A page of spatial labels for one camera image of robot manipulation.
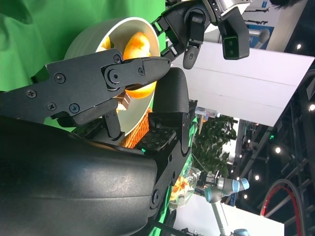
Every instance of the industrial robot arm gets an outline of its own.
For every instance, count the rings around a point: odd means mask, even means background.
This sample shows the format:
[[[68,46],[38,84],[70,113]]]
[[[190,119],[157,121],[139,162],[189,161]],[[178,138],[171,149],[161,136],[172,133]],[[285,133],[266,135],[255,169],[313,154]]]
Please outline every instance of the industrial robot arm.
[[[245,229],[238,229],[231,233],[221,204],[222,197],[244,191],[249,187],[249,182],[245,178],[236,181],[220,177],[215,180],[214,185],[205,190],[205,198],[207,202],[211,203],[220,230],[220,236],[250,236]]]

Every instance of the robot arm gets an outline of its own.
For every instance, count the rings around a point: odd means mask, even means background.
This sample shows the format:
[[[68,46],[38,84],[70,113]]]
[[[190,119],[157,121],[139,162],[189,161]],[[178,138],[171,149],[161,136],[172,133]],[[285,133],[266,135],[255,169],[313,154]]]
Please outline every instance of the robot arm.
[[[180,2],[157,18],[152,26],[157,35],[170,39],[162,57],[173,61],[185,53],[183,66],[191,69],[197,59],[207,27],[218,26],[222,35],[225,59],[249,56],[249,32],[239,9],[248,6],[243,0],[193,0]]]
[[[236,181],[234,179],[220,177],[215,180],[214,185],[205,190],[205,198],[207,202],[211,203],[220,230],[220,236],[232,235],[222,208],[222,197],[246,190],[249,187],[249,182],[245,178]],[[249,236],[247,230],[244,229],[235,230],[233,234],[235,236]]]

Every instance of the orange object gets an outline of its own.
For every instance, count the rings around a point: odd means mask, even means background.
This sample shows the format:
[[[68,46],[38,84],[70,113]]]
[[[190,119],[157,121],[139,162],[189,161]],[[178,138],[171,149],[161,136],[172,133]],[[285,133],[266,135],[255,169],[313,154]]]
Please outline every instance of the orange object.
[[[185,195],[186,192],[189,190],[190,190],[190,186],[187,179],[182,176],[179,176],[174,187],[172,188],[170,201],[175,200],[180,195]]]
[[[150,42],[148,38],[142,32],[136,33],[127,43],[124,51],[124,60],[133,58],[146,58],[150,56]],[[149,96],[154,91],[155,87],[156,82],[137,90],[126,90],[126,93],[130,97],[140,99]]]
[[[126,45],[124,60],[150,57],[150,42],[143,32],[136,33]]]
[[[143,138],[143,136],[149,131],[149,112],[152,112],[151,108],[147,110],[146,114],[137,125],[137,127],[135,127],[134,130],[132,130],[132,132],[122,140],[120,146],[124,146],[126,148],[134,148],[134,146],[136,146],[137,143]]]
[[[126,93],[130,97],[133,97],[133,98],[137,98],[137,99],[144,98],[144,97],[149,96],[154,91],[154,89],[156,88],[156,84],[157,84],[156,82],[153,82],[152,84],[146,85],[146,86],[139,88],[137,90],[127,90],[126,89]]]

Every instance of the black cable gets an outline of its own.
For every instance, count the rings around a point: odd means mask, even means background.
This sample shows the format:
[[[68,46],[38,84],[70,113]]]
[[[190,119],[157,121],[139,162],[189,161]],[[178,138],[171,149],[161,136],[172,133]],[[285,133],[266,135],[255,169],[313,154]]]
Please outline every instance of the black cable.
[[[199,165],[207,172],[209,173],[209,171],[206,170],[206,168],[203,167],[203,165],[200,163],[200,161],[198,161],[198,159],[195,157],[195,155],[193,153],[191,153],[192,157],[199,163]]]

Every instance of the screw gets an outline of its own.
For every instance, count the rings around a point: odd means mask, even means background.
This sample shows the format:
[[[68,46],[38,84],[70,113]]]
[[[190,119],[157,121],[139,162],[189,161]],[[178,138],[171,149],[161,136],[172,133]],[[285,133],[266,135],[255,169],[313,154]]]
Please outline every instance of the screw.
[[[158,198],[159,198],[159,191],[156,189],[154,190],[154,193],[152,195],[152,203],[153,204],[157,203]]]
[[[140,75],[144,75],[144,70],[143,70],[142,67],[140,67],[140,68],[138,69],[138,71],[139,71],[139,74],[140,74]]]
[[[78,113],[79,110],[80,110],[80,107],[79,107],[78,104],[72,103],[72,104],[69,106],[69,110],[70,110],[72,113]]]
[[[55,76],[55,81],[58,83],[58,84],[62,84],[65,82],[65,76],[61,73],[57,73]]]
[[[114,55],[114,62],[119,63],[120,61],[120,56],[118,54]]]
[[[36,97],[36,92],[33,89],[29,89],[26,91],[26,96],[29,98],[35,98]]]
[[[109,71],[108,78],[109,78],[110,82],[112,82],[114,84],[119,84],[119,82],[120,82],[119,71],[118,70]]]
[[[54,111],[56,108],[57,108],[57,106],[56,106],[56,104],[53,103],[53,102],[50,102],[50,103],[47,104],[47,109],[48,109],[49,111],[51,111],[51,112]]]

